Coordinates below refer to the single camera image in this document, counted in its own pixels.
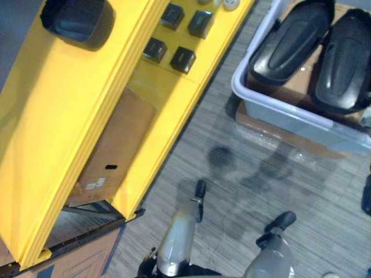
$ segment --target small white knob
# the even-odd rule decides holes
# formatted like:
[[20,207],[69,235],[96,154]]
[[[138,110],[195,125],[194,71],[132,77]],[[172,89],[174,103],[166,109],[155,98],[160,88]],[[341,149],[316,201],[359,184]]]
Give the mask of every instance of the small white knob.
[[239,5],[239,0],[223,0],[223,6],[226,10],[234,10]]

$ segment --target cardboard box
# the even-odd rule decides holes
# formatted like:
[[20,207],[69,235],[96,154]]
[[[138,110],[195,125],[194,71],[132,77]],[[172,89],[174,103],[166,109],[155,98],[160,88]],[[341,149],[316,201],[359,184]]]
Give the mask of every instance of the cardboard box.
[[121,237],[122,229],[117,228],[65,255],[46,261],[17,277],[102,278],[109,266],[117,241]]
[[[301,2],[302,0],[291,0],[288,4],[285,12],[283,13],[281,20],[283,20],[292,8]],[[335,16],[334,22],[336,22],[341,16],[343,16],[348,9],[353,8],[342,3],[336,3],[335,5]],[[268,95],[272,98],[284,101],[286,103],[295,105],[299,108],[311,111],[317,115],[331,119],[335,122],[347,125],[355,129],[361,129],[360,121],[362,119],[364,111],[359,111],[348,115],[339,115],[327,112],[320,107],[317,107],[312,101],[309,95],[313,91],[316,72],[318,72],[317,61],[322,50],[322,45],[318,46],[315,52],[304,62],[304,64],[298,69],[298,71],[283,85],[280,87],[264,85],[255,80],[251,75],[248,76],[247,87],[256,92]]]
[[116,194],[155,113],[152,105],[125,89],[71,191],[67,205],[79,206]]
[[281,129],[277,126],[271,125],[270,123],[264,122],[262,120],[257,120],[249,117],[248,111],[245,108],[243,101],[239,104],[239,107],[236,111],[235,119],[238,123],[247,126],[251,129],[276,138],[279,141],[285,142],[291,146],[294,146],[298,149],[304,149],[307,152],[318,155],[322,158],[344,158],[348,156],[347,153],[335,152],[330,149],[327,149],[325,146],[306,139],[297,134],[288,132],[284,129]]

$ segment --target silver metal leg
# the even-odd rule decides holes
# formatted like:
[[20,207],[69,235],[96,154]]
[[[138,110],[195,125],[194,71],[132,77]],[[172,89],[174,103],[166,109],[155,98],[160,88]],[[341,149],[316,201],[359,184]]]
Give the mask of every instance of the silver metal leg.
[[250,264],[244,278],[292,278],[294,276],[293,255],[283,231],[274,228],[271,231],[266,248]]
[[172,218],[157,254],[157,269],[162,274],[177,276],[189,264],[200,204],[202,199],[194,197]]

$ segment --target yellow shelf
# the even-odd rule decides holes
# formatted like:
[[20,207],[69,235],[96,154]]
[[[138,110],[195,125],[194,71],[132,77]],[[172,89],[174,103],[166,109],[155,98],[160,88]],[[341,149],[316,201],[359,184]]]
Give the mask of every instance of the yellow shelf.
[[0,93],[0,237],[22,269],[50,257],[43,245],[168,0],[110,3],[96,52],[36,17]]
[[[178,29],[173,31],[160,24],[155,29],[152,36],[164,41],[168,47],[164,58],[160,65],[142,58],[128,82],[128,87],[148,100],[158,112],[111,202],[127,221],[135,217],[137,206],[253,2],[241,0],[236,10],[228,12],[214,1],[198,5],[196,0],[174,0],[172,3],[182,6],[185,13]],[[197,9],[214,13],[214,24],[206,39],[191,36],[187,30]],[[170,66],[178,46],[195,52],[196,60],[188,74]]]

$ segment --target white object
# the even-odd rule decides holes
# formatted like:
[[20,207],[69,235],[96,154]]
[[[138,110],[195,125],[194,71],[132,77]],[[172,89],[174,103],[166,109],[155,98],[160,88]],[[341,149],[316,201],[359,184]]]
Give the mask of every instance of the white object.
[[370,152],[371,137],[358,130],[334,122],[281,100],[246,88],[243,77],[248,70],[250,56],[269,33],[276,19],[285,11],[289,0],[273,0],[259,25],[246,54],[233,74],[233,92],[244,100],[249,116],[278,126],[309,140],[318,142],[333,151]]
[[234,10],[238,5],[239,0],[223,0],[223,6],[226,10]]

